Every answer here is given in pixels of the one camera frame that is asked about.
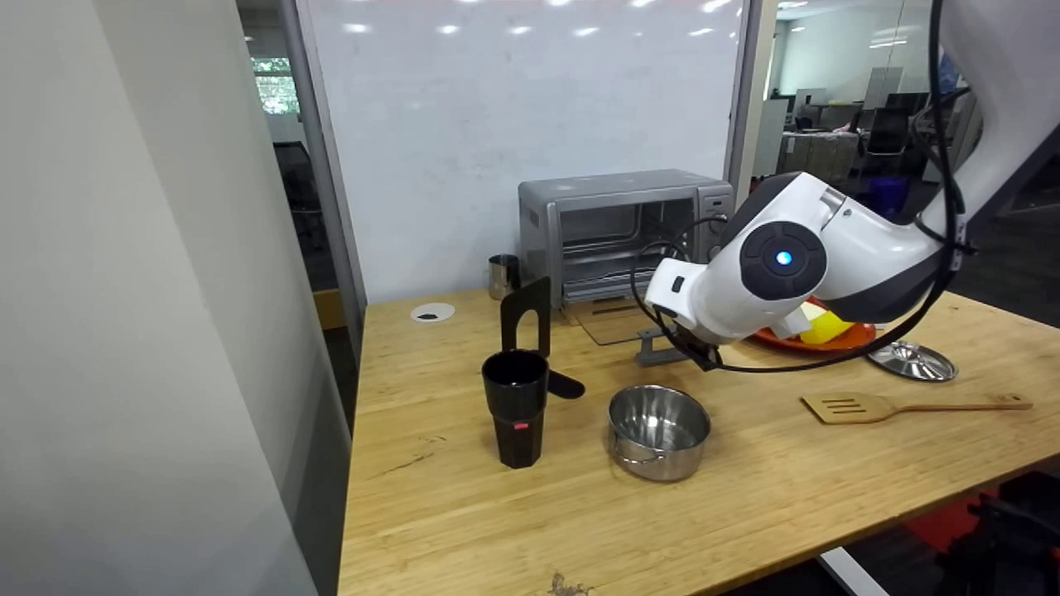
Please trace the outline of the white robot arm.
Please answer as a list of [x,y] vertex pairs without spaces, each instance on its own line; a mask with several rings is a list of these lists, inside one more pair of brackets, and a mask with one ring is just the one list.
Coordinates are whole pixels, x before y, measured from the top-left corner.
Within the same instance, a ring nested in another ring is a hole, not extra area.
[[[1060,130],[1060,0],[943,0],[942,47],[971,82],[983,130],[953,180],[973,220],[1009,191]],[[794,173],[760,187],[723,226],[705,264],[663,259],[645,301],[710,343],[787,326],[815,297],[845,322],[893,322],[943,256],[943,194],[887,221]]]

